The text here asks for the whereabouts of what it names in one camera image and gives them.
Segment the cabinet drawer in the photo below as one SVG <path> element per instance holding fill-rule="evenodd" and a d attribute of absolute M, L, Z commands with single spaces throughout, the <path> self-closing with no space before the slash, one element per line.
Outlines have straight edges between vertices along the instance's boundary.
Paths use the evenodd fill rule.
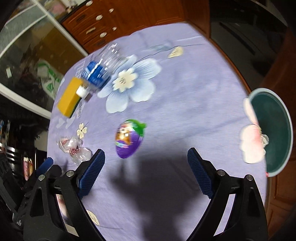
<path fill-rule="evenodd" d="M 96 22 L 96 17 L 103 15 L 105 6 L 102 5 L 101 0 L 93 0 L 93 3 L 89 6 L 82 6 L 73 15 L 66 19 L 62 25 L 70 33 L 73 33 L 80 29 L 81 27 L 87 27 L 92 23 Z"/>
<path fill-rule="evenodd" d="M 106 29 L 110 28 L 110 24 L 108 24 L 109 21 L 106 18 L 102 18 L 99 21 L 95 20 L 95 23 L 87 26 L 82 27 L 76 32 L 74 32 L 72 35 L 76 40 L 81 44 L 84 45 L 91 39 L 95 38 L 96 36 L 100 35 L 102 32 L 104 32 Z"/>
<path fill-rule="evenodd" d="M 87 42 L 83 47 L 88 53 L 92 53 L 102 47 L 104 47 L 107 43 L 114 40 L 116 35 L 113 30 L 109 28 L 108 30 L 102 31 L 98 36 Z"/>

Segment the clear plastic wrapper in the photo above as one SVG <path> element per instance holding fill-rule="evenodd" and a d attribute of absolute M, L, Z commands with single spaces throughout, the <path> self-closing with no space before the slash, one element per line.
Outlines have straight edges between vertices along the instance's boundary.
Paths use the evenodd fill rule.
<path fill-rule="evenodd" d="M 69 153 L 72 161 L 79 165 L 83 161 L 88 161 L 92 157 L 92 153 L 89 149 L 82 146 L 82 140 L 77 136 L 72 138 L 61 137 L 58 141 L 59 148 L 65 152 Z"/>

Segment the table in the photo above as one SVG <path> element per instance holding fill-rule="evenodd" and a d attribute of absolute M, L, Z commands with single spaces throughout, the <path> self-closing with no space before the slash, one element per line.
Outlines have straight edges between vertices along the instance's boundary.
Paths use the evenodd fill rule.
<path fill-rule="evenodd" d="M 116 42 L 125 56 L 135 54 L 142 59 L 150 55 L 147 58 L 161 66 L 162 71 L 151 79 L 155 93 L 145 102 L 130 100 L 125 111 L 113 114 L 106 111 L 106 98 L 92 96 L 80 105 L 82 111 L 74 119 L 65 122 L 57 102 L 92 55 L 86 57 L 67 72 L 58 91 L 47 150 L 65 171 L 76 169 L 70 156 L 58 148 L 57 140 L 76 135 L 79 124 L 84 123 L 83 146 L 93 153 L 98 148 L 105 152 L 105 165 L 89 195 L 82 199 L 85 208 L 96 215 L 97 228 L 105 239 L 188 238 L 210 201 L 202 195 L 187 164 L 191 147 L 229 175 L 253 175 L 264 202 L 265 162 L 244 163 L 239 149 L 239 133 L 250 124 L 242 107 L 246 93 L 223 56 L 186 23 L 146 28 Z M 172 46 L 182 46 L 183 55 L 167 58 Z M 145 122 L 147 128 L 134 155 L 121 159 L 115 151 L 115 132 L 127 119 Z M 229 198 L 217 233 L 226 225 L 233 199 Z"/>

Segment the clear plastic bottle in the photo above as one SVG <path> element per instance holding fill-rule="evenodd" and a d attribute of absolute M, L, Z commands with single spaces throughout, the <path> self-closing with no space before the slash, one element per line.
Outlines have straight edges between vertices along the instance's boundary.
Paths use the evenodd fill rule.
<path fill-rule="evenodd" d="M 88 64 L 81 75 L 84 84 L 76 91 L 79 97 L 84 99 L 89 93 L 100 91 L 106 85 L 111 74 L 123 62 L 119 50 L 118 44 L 110 43 Z"/>

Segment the sponge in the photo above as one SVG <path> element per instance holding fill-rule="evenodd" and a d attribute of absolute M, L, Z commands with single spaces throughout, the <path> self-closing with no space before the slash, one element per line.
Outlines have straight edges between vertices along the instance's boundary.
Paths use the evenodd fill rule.
<path fill-rule="evenodd" d="M 76 77 L 72 78 L 59 103 L 57 104 L 60 112 L 68 118 L 72 117 L 81 100 L 81 98 L 76 94 L 77 89 L 81 85 L 83 85 L 82 79 Z"/>

